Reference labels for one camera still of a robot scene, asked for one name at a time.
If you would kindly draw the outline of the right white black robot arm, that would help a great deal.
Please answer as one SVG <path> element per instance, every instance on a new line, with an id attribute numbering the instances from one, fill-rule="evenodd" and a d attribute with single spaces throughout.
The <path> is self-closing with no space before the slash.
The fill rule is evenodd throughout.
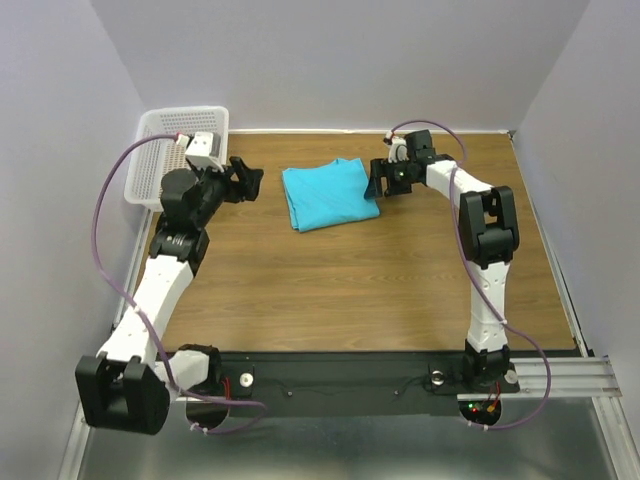
<path id="1" fill-rule="evenodd" d="M 458 250 L 471 283 L 460 378 L 466 387 L 482 390 L 510 369 L 506 280 L 520 243 L 513 191 L 483 182 L 450 155 L 437 153 L 428 130 L 404 136 L 389 130 L 384 143 L 388 156 L 370 162 L 365 198 L 409 194 L 422 184 L 451 204 Z"/>

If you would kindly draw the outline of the turquoise t shirt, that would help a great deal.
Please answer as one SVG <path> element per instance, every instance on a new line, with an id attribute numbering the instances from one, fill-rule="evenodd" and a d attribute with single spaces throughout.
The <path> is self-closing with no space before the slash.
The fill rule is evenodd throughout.
<path id="1" fill-rule="evenodd" d="M 364 197 L 368 176 L 360 158 L 287 168 L 282 183 L 291 227 L 300 233 L 380 215 L 376 201 Z"/>

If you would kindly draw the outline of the white perforated plastic basket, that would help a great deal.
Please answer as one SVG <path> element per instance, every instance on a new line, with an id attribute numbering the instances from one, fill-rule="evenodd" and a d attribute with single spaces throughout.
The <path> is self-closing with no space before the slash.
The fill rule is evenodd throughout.
<path id="1" fill-rule="evenodd" d="M 153 135 L 196 135 L 209 132 L 215 143 L 210 159 L 220 169 L 227 164 L 229 111 L 224 106 L 160 108 L 145 112 L 139 120 L 136 138 Z M 185 148 L 173 141 L 156 140 L 137 148 L 129 162 L 124 198 L 152 212 L 162 210 L 161 179 L 175 169 L 186 168 Z"/>

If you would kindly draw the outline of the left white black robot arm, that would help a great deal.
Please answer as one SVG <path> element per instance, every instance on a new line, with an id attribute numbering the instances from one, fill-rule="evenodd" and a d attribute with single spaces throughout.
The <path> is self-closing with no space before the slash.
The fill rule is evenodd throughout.
<path id="1" fill-rule="evenodd" d="M 143 278 L 135 294 L 126 296 L 126 311 L 109 339 L 76 366 L 90 426 L 154 435 L 181 396 L 220 406 L 224 413 L 236 405 L 216 348 L 187 344 L 169 355 L 161 337 L 204 259 L 207 224 L 225 202 L 256 200 L 263 176 L 239 157 L 220 170 L 189 166 L 164 175 L 162 214 Z"/>

